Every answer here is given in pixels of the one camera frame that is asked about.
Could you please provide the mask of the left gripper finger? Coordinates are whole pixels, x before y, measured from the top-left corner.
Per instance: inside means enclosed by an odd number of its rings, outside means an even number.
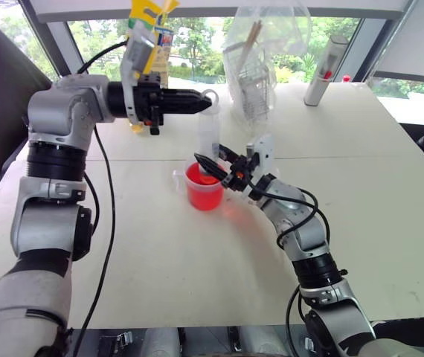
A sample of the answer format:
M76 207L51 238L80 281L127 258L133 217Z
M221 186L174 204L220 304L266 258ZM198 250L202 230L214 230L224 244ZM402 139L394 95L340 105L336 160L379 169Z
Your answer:
M202 112L212 106L210 100L193 100L193 101L165 101L161 104L161 111L164 114L186 114L193 115Z
M162 89L166 103L211 103L205 94L194 89Z

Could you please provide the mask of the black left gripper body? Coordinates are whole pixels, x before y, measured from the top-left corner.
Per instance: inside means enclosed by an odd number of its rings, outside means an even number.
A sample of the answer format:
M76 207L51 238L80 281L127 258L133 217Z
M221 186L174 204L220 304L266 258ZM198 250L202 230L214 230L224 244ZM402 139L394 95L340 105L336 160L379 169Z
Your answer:
M149 127L151 135L159 135L164 125L164 99L159 73L142 74L133 89L137 120Z

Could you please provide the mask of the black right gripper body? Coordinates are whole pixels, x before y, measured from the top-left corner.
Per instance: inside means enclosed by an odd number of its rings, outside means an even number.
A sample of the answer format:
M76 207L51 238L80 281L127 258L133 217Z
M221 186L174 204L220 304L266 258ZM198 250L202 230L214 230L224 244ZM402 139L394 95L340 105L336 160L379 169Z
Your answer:
M248 179L252 177L252 172L260 163L258 153L254 153L251 157L241 156L240 161L231 164L227 177L221 180L222 186L226 189L243 192L248 186Z

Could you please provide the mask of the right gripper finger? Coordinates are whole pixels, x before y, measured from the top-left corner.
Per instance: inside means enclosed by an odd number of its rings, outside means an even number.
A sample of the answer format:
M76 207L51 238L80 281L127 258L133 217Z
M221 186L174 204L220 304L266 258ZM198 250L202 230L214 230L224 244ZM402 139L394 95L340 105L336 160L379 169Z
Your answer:
M227 173L211 158L195 153L194 158L199 163L199 166L210 176L217 180L223 180L227 177Z
M229 164L235 164L240 161L242 156L237 154L232 149L220 144L219 145L219 158Z

